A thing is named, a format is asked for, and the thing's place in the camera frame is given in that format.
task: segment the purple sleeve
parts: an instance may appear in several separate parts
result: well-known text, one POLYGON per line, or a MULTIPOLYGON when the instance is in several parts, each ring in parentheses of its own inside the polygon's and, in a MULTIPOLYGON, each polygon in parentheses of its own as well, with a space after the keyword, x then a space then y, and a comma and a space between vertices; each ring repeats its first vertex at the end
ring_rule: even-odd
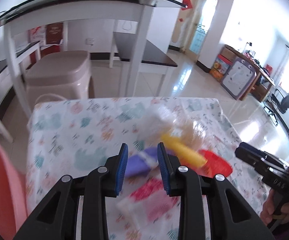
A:
POLYGON ((276 240, 284 240, 288 235, 289 231, 289 222, 283 225, 278 226, 274 231, 273 235, 276 240))

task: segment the glass door pane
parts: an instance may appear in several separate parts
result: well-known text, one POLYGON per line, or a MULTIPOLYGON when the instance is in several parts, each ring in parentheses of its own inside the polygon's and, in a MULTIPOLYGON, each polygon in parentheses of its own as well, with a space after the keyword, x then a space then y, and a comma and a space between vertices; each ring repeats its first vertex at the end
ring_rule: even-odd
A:
POLYGON ((211 26, 217 3, 218 0, 206 0, 203 6, 201 18, 197 25, 189 48, 189 50, 191 50, 195 54, 200 53, 206 34, 208 33, 208 30, 211 26))

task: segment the purple package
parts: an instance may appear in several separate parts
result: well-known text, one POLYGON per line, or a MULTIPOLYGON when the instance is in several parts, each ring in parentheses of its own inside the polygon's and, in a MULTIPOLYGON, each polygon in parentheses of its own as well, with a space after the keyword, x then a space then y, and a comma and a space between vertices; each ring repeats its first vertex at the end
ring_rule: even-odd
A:
POLYGON ((150 147, 137 152, 128 158, 125 177, 136 175, 146 176, 152 169, 158 166, 157 147, 150 147))

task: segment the dining table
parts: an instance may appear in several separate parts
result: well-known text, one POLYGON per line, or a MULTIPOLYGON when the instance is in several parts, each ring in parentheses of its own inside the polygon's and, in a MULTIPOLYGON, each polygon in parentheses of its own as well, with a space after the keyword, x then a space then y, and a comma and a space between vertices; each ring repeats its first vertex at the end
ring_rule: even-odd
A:
MULTIPOLYGON (((241 139, 223 114, 219 101, 172 97, 94 98, 37 104, 29 123, 28 214, 63 175, 69 174, 73 178, 88 175, 104 165, 108 157, 117 155, 122 143, 128 145, 129 157, 148 147, 156 147, 143 138, 141 125, 142 118, 154 104, 166 106, 179 118, 199 120, 206 130, 202 148, 216 153, 231 165, 233 172, 227 179, 259 215, 269 187, 252 166, 236 158, 234 152, 241 139)), ((120 195, 106 198, 110 240, 177 239, 179 200, 175 200, 172 208, 160 213, 158 219, 149 220, 140 227, 134 227, 118 208, 118 203, 125 203, 131 193, 153 176, 159 178, 157 170, 155 174, 125 178, 120 195)), ((205 217, 207 228, 209 221, 206 214, 205 217)), ((77 228, 77 239, 80 234, 81 230, 77 228)), ((206 239, 211 239, 210 233, 206 233, 206 239)))

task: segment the door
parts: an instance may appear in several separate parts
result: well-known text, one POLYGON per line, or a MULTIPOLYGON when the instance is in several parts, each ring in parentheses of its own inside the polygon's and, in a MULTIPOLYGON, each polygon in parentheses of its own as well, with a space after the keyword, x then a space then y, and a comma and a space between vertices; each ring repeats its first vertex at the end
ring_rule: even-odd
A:
POLYGON ((202 3, 200 17, 193 25, 189 41, 185 47, 185 54, 193 61, 198 59, 203 42, 210 29, 217 3, 218 0, 204 0, 202 3))

